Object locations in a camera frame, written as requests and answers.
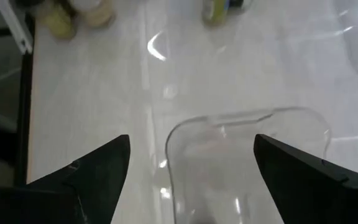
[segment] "bottle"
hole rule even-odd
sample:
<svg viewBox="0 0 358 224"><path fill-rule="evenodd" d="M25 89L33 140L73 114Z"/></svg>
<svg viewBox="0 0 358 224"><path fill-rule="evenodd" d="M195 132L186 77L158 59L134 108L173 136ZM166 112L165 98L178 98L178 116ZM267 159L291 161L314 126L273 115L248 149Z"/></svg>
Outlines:
<svg viewBox="0 0 358 224"><path fill-rule="evenodd" d="M253 0L229 0L229 7L231 9L247 10Z"/></svg>
<svg viewBox="0 0 358 224"><path fill-rule="evenodd" d="M71 14L60 1L35 0L18 1L20 7L30 13L48 27L50 33L59 39L72 39L76 30Z"/></svg>
<svg viewBox="0 0 358 224"><path fill-rule="evenodd" d="M115 19L111 0L70 0L70 4L91 27L99 27Z"/></svg>
<svg viewBox="0 0 358 224"><path fill-rule="evenodd" d="M203 19L215 26L222 24L229 9L229 0L203 0Z"/></svg>

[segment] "white table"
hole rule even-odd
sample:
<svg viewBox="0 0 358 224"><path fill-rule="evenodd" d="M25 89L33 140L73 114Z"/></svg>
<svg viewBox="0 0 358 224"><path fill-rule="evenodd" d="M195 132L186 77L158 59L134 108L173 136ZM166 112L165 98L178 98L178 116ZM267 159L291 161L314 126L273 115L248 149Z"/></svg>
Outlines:
<svg viewBox="0 0 358 224"><path fill-rule="evenodd" d="M332 2L255 0L216 29L203 25L201 1L115 8L112 26L80 26L69 42L37 25L28 182L129 134L112 222L171 223L163 150L174 125L282 106L322 114L333 134L328 159L358 171L358 74Z"/></svg>

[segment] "yellow object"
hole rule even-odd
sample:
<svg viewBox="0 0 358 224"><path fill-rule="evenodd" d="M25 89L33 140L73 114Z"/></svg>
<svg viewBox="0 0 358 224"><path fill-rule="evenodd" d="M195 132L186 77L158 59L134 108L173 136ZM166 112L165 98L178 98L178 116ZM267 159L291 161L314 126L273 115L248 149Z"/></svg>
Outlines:
<svg viewBox="0 0 358 224"><path fill-rule="evenodd" d="M52 10L40 19L57 38L71 39L75 35L75 29L70 16L59 4L55 4Z"/></svg>
<svg viewBox="0 0 358 224"><path fill-rule="evenodd" d="M203 0L203 19L207 24L218 25L224 22L229 9L229 0Z"/></svg>

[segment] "black table edge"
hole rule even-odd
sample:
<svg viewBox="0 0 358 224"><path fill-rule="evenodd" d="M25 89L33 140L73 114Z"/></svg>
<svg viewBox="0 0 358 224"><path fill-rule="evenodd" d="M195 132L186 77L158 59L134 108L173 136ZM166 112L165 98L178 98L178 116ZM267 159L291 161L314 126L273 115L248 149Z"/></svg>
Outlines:
<svg viewBox="0 0 358 224"><path fill-rule="evenodd" d="M34 18L29 14L26 14L25 23L29 28L31 35L34 37ZM33 54L26 53L25 55L23 55L19 95L19 115L17 118L17 155L14 173L15 186L23 186L27 183L27 163L29 153L29 130L32 89L32 64Z"/></svg>

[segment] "transparent plastic container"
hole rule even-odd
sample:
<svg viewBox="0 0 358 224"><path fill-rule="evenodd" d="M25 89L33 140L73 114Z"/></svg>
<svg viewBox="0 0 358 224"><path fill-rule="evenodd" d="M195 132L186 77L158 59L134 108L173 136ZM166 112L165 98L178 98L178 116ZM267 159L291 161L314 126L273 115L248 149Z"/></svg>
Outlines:
<svg viewBox="0 0 358 224"><path fill-rule="evenodd" d="M282 223L255 161L259 133L322 158L330 139L327 122L306 108L180 123L166 145L176 224Z"/></svg>

